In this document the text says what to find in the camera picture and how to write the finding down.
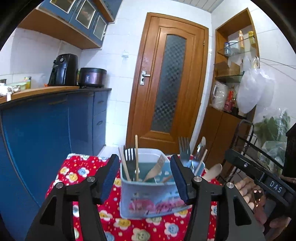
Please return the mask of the person right hand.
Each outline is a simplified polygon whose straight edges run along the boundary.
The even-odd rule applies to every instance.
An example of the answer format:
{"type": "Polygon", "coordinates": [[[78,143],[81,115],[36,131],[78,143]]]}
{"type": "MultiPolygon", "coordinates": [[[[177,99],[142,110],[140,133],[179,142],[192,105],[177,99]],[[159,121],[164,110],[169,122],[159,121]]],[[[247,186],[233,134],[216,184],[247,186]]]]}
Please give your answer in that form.
{"type": "MultiPolygon", "coordinates": [[[[264,212],[266,197],[262,195],[262,197],[256,201],[253,193],[254,190],[259,190],[260,187],[256,186],[254,181],[248,177],[237,182],[235,186],[243,196],[248,206],[253,210],[255,219],[259,223],[262,231],[264,231],[264,224],[267,221],[267,216],[264,212]]],[[[291,218],[285,216],[278,217],[271,221],[269,224],[270,230],[265,239],[275,240],[287,228],[290,221],[291,218]]]]}

